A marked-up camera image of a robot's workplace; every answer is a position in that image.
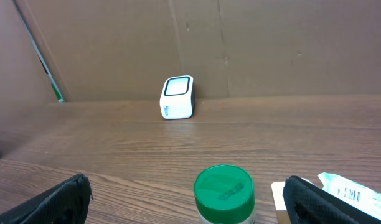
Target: wooden table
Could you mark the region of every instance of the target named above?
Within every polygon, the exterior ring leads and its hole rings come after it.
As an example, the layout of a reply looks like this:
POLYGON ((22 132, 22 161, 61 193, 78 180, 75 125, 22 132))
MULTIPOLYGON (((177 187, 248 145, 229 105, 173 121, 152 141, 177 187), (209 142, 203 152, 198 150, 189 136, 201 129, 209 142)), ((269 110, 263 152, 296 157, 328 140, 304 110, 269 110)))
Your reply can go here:
POLYGON ((197 174, 253 177, 257 223, 276 223, 271 183, 330 172, 381 192, 381 96, 197 100, 165 121, 156 101, 51 104, 0 127, 0 213, 77 173, 87 223, 198 223, 197 174))

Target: white cube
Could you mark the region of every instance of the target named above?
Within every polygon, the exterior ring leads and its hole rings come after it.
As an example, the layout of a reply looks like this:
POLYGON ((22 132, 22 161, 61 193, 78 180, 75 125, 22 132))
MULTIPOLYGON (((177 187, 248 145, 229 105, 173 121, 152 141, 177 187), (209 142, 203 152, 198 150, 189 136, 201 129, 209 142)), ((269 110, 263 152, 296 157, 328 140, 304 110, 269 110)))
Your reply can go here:
POLYGON ((160 110, 164 119, 190 118, 194 105, 195 91, 190 75, 166 80, 160 96, 160 110))

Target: green bottle cap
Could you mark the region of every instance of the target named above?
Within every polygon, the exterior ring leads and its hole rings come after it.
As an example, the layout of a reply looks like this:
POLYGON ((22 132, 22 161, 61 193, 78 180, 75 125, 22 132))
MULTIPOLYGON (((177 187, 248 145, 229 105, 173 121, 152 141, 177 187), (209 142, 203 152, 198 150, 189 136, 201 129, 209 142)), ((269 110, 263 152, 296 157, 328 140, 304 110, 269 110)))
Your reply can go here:
POLYGON ((234 224, 246 220, 254 210, 252 178, 233 165, 212 166, 197 176, 196 207, 209 222, 234 224))

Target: cardboard wall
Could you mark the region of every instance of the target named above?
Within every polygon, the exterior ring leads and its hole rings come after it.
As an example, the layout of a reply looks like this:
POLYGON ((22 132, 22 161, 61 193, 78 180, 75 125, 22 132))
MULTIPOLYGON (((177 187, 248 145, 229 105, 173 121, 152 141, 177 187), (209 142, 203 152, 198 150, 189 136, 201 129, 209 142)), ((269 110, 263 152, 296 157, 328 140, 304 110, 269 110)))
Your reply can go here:
POLYGON ((68 101, 381 93, 381 0, 16 0, 68 101))
POLYGON ((0 0, 0 125, 53 101, 57 98, 14 3, 0 0))

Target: jar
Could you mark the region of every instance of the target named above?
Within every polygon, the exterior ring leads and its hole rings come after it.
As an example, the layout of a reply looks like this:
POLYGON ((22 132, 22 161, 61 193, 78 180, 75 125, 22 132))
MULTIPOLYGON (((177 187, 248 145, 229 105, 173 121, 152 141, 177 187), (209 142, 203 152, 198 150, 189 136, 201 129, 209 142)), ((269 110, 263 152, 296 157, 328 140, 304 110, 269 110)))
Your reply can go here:
POLYGON ((255 197, 252 178, 233 165, 212 166, 197 176, 194 193, 201 224, 252 224, 255 197))

